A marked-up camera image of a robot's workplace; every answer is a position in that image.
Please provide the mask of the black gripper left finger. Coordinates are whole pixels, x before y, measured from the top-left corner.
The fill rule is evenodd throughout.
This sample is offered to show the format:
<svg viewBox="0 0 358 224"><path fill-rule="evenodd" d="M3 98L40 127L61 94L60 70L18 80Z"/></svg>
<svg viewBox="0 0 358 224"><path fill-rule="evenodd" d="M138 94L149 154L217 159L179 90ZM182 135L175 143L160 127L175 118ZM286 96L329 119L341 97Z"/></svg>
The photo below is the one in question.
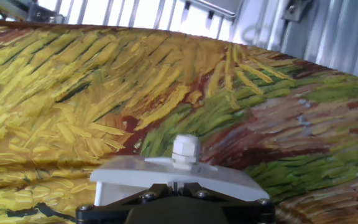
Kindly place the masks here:
<svg viewBox="0 0 358 224"><path fill-rule="evenodd" d="M75 223L124 223L130 211L136 206L174 195L176 192L167 184L153 184L149 189L107 205L86 204L79 206L76 209Z"/></svg>

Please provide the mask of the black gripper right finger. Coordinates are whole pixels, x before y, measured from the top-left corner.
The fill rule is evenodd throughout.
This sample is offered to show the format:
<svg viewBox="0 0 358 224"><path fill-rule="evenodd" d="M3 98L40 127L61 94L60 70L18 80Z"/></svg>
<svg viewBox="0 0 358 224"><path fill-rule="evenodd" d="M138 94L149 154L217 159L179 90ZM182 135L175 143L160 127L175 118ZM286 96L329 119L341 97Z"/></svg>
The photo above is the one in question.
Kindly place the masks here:
<svg viewBox="0 0 358 224"><path fill-rule="evenodd" d="M175 184L175 195L186 223L275 223L274 203L267 198L244 201L198 183Z"/></svg>

